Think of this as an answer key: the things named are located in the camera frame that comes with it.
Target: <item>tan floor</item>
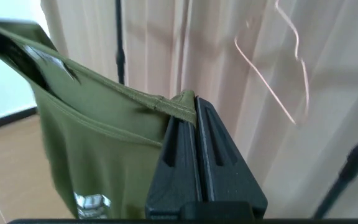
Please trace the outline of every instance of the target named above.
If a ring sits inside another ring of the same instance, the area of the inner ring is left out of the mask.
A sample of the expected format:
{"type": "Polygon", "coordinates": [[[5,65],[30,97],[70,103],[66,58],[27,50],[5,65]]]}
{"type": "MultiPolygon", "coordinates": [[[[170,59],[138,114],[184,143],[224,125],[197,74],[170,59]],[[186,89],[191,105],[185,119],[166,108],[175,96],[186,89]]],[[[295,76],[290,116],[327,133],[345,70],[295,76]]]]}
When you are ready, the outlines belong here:
{"type": "Polygon", "coordinates": [[[0,128],[0,223],[71,218],[53,189],[38,116],[0,128]]]}

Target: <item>black baseboard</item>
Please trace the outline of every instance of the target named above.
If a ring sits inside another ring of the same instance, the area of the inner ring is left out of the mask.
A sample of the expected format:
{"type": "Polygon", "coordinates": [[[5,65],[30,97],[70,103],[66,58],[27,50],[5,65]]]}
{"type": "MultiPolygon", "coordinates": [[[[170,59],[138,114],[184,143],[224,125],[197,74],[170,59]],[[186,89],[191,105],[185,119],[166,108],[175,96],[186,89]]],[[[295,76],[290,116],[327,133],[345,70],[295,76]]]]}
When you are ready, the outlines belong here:
{"type": "Polygon", "coordinates": [[[24,111],[20,111],[14,114],[0,118],[0,127],[11,124],[15,121],[20,121],[21,119],[28,118],[29,116],[37,114],[37,107],[33,107],[24,111]]]}

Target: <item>curtain fold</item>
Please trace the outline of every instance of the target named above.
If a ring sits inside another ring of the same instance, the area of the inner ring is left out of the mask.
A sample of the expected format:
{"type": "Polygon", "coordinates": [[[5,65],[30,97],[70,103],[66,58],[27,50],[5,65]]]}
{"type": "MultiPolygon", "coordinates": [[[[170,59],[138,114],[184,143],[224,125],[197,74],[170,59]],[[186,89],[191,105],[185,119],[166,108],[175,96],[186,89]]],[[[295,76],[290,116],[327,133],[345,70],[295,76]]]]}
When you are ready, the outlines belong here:
{"type": "MultiPolygon", "coordinates": [[[[42,7],[63,54],[117,81],[114,1],[43,0],[42,7]]],[[[358,142],[358,1],[282,0],[280,7],[298,29],[308,71],[305,124],[291,124],[234,45],[238,33],[242,50],[301,118],[295,36],[273,0],[123,1],[126,85],[167,98],[192,89],[212,102],[268,198],[266,216],[305,218],[358,142]]],[[[329,216],[358,217],[358,180],[329,216]]]]}

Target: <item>string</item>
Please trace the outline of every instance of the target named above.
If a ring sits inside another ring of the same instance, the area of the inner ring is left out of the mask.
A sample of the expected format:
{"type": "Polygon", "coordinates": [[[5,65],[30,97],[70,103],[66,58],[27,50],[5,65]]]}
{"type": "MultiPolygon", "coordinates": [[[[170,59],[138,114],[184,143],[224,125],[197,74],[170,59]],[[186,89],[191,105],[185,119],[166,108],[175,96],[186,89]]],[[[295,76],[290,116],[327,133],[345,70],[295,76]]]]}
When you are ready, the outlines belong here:
{"type": "MultiPolygon", "coordinates": [[[[303,71],[303,78],[305,81],[305,95],[306,95],[306,103],[305,103],[305,110],[303,113],[303,119],[301,120],[301,123],[304,123],[308,117],[308,113],[309,113],[309,103],[310,103],[310,94],[309,94],[309,80],[308,80],[308,74],[306,71],[306,65],[305,65],[305,61],[302,58],[299,58],[298,56],[298,49],[299,49],[299,34],[298,31],[295,27],[295,25],[292,23],[291,19],[285,14],[285,12],[280,8],[280,6],[278,5],[279,0],[275,1],[275,10],[283,17],[284,21],[288,24],[288,26],[291,28],[291,30],[293,31],[294,35],[295,35],[295,39],[296,39],[296,44],[295,44],[295,51],[294,51],[294,55],[295,55],[295,59],[297,62],[300,62],[302,65],[302,71],[303,71]]],[[[272,90],[272,88],[270,87],[270,85],[267,83],[266,79],[264,78],[264,76],[259,72],[258,68],[247,58],[247,56],[243,53],[243,51],[241,50],[241,48],[239,47],[237,40],[238,40],[238,35],[239,35],[240,31],[236,34],[236,37],[234,38],[234,43],[236,45],[237,50],[240,52],[240,54],[242,55],[242,57],[247,61],[247,63],[255,70],[255,72],[258,74],[258,76],[260,77],[260,79],[263,81],[263,83],[265,84],[265,86],[267,87],[267,89],[269,90],[269,92],[273,95],[273,97],[275,98],[275,100],[277,101],[277,103],[280,105],[280,107],[282,108],[282,110],[284,111],[284,113],[286,114],[286,116],[288,117],[288,119],[295,125],[297,125],[298,123],[295,121],[295,119],[291,116],[291,114],[288,112],[287,108],[283,105],[283,103],[281,102],[281,100],[279,99],[279,97],[275,94],[275,92],[272,90]]]]}

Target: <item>green cloth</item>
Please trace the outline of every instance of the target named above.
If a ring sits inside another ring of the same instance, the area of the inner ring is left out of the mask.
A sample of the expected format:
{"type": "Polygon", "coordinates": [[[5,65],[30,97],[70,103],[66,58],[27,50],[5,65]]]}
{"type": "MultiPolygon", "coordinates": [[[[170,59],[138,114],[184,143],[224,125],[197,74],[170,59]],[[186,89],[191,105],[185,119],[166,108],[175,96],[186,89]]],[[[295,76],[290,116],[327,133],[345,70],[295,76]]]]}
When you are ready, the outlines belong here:
{"type": "Polygon", "coordinates": [[[195,125],[194,93],[168,100],[114,83],[60,55],[37,24],[0,22],[0,34],[17,45],[0,59],[34,91],[55,188],[72,214],[144,218],[168,119],[195,125]]]}

